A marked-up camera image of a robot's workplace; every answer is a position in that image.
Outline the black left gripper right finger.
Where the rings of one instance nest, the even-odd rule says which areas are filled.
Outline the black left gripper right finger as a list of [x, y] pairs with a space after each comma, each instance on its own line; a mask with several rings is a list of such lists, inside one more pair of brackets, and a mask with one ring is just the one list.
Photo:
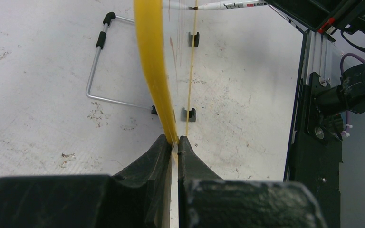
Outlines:
[[312, 193], [298, 182], [224, 180], [178, 143], [181, 228], [325, 228]]

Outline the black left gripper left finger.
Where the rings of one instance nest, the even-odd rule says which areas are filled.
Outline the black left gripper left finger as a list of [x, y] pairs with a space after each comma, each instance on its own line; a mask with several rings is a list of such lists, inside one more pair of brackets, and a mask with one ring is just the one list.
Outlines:
[[113, 176], [0, 177], [0, 228], [167, 228], [171, 152], [160, 135]]

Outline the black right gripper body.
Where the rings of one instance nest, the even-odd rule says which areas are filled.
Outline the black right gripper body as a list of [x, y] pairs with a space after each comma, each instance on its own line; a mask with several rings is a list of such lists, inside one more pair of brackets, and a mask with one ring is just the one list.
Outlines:
[[353, 5], [351, 0], [268, 0], [267, 3], [318, 32], [337, 27]]

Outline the white whiteboard marker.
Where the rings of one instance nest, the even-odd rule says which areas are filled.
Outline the white whiteboard marker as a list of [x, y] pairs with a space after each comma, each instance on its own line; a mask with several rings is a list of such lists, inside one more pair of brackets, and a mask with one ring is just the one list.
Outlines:
[[241, 9], [251, 8], [258, 6], [266, 6], [268, 3], [264, 0], [244, 0], [244, 1], [220, 1], [213, 3], [206, 3], [203, 5], [188, 7], [190, 10], [229, 10], [229, 9]]

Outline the yellow framed whiteboard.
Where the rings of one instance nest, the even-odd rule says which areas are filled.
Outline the yellow framed whiteboard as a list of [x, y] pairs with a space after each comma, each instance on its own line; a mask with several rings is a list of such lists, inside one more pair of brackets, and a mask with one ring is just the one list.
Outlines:
[[142, 72], [168, 143], [177, 145], [188, 121], [181, 109], [191, 109], [194, 50], [188, 32], [197, 32], [196, 0], [135, 0], [135, 32]]

